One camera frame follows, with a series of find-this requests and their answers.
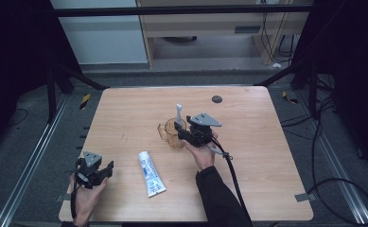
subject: glass cup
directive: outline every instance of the glass cup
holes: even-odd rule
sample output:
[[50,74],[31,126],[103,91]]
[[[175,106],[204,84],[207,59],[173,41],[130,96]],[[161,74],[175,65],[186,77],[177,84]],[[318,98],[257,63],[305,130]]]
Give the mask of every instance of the glass cup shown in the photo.
[[[178,132],[175,130],[174,122],[177,118],[169,119],[165,124],[159,124],[157,130],[160,137],[169,143],[172,148],[182,148],[184,143],[178,138]],[[183,122],[183,130],[186,130],[186,122]]]

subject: toothpaste tube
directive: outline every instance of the toothpaste tube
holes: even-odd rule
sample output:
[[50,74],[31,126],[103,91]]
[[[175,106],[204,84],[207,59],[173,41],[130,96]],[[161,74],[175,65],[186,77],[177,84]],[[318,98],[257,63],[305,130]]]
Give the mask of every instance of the toothpaste tube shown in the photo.
[[166,191],[147,151],[139,153],[139,161],[142,166],[143,176],[145,176],[148,196],[152,197]]

